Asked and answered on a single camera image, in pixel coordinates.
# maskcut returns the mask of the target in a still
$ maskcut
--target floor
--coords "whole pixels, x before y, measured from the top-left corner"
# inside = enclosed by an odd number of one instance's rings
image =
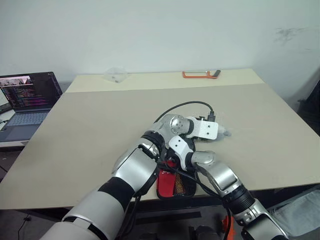
[[[11,165],[20,152],[0,152],[0,166],[9,170]],[[0,181],[6,172],[0,169]],[[183,216],[187,213],[197,213],[198,217],[188,219],[172,219],[172,216]],[[158,233],[160,240],[188,240],[188,227],[205,225],[214,230],[221,228],[220,222],[226,212],[221,206],[205,206],[199,208],[190,208],[175,211],[162,211],[152,213],[137,214],[136,225],[126,239],[138,240],[139,236],[148,231],[149,233]],[[15,210],[0,210],[0,240],[18,240],[18,229],[24,222],[27,215]],[[19,240],[38,240],[54,224],[36,216],[30,216],[31,220],[27,221],[20,231]],[[150,217],[157,217],[156,222],[152,222]],[[235,240],[240,237],[241,228],[236,226],[237,235]],[[309,232],[300,237],[291,238],[294,240],[320,240],[320,228]]]

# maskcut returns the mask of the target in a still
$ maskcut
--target gray fabric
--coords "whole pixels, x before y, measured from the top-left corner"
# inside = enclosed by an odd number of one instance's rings
[[[290,236],[296,237],[320,227],[320,190],[312,191],[277,209],[275,220]]]

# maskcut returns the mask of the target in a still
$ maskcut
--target beige tabletop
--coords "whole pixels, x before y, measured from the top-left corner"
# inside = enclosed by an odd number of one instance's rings
[[[232,133],[197,143],[197,150],[216,152],[249,190],[320,182],[320,138],[251,69],[223,70],[216,80],[141,73],[113,83],[81,75],[1,182],[0,209],[74,206],[110,178],[117,158],[158,115],[186,101],[211,104]],[[193,104],[174,113],[197,117],[208,110]],[[156,198],[153,185],[142,199]]]

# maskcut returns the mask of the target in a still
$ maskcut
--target laptop keyboard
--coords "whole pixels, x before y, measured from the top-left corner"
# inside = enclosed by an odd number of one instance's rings
[[[19,125],[34,125],[41,124],[46,118],[48,112],[36,112],[36,113],[23,113],[15,114],[7,126],[19,126]]]

